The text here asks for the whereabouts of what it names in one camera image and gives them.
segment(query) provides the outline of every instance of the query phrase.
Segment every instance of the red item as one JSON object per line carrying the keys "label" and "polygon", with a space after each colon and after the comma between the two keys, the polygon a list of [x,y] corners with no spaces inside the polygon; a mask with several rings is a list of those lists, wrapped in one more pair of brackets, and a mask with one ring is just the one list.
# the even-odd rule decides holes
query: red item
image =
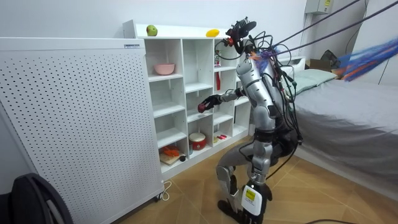
{"label": "red item", "polygon": [[206,146],[206,136],[202,133],[192,133],[189,135],[193,150],[201,150]]}
{"label": "red item", "polygon": [[217,91],[219,91],[221,89],[221,80],[219,72],[216,72],[216,84],[217,84]]}
{"label": "red item", "polygon": [[206,110],[206,105],[204,103],[201,103],[198,105],[198,112],[203,113]]}
{"label": "red item", "polygon": [[175,146],[165,146],[163,147],[163,153],[168,155],[168,156],[179,156],[180,153],[178,152],[178,148]]}

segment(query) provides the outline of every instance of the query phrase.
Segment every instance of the red pot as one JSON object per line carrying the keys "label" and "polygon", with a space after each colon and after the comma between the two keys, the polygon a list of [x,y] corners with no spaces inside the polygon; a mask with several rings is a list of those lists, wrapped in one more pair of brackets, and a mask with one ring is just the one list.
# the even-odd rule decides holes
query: red pot
{"label": "red pot", "polygon": [[189,135],[189,141],[193,150],[201,150],[206,146],[206,136],[202,133],[192,133]]}

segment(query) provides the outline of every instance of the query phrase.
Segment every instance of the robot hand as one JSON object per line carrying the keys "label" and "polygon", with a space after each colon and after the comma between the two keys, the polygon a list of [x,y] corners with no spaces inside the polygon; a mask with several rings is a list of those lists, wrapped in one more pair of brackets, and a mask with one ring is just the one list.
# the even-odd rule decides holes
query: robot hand
{"label": "robot hand", "polygon": [[220,97],[220,95],[211,95],[203,100],[203,102],[198,105],[198,112],[203,113],[206,110],[212,109],[215,105],[220,105],[222,103]]}

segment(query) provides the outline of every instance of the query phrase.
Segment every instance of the robot leg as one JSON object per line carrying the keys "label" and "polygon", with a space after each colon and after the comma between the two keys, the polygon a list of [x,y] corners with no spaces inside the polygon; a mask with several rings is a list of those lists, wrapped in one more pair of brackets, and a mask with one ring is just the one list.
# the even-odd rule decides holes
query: robot leg
{"label": "robot leg", "polygon": [[239,149],[245,156],[253,155],[253,143],[248,144],[247,142],[237,145],[229,150],[218,162],[216,171],[217,178],[221,186],[221,190],[224,193],[227,201],[218,202],[218,207],[223,212],[238,213],[240,208],[240,195],[239,189],[236,182],[236,177],[233,175],[234,167],[246,165],[249,162],[240,153]]}

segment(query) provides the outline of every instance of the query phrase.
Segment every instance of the cardboard box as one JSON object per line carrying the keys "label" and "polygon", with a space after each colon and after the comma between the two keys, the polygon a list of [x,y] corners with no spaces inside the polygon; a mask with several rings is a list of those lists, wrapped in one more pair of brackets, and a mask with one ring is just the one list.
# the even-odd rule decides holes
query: cardboard box
{"label": "cardboard box", "polygon": [[325,72],[331,71],[330,61],[310,59],[305,61],[306,69],[318,69]]}

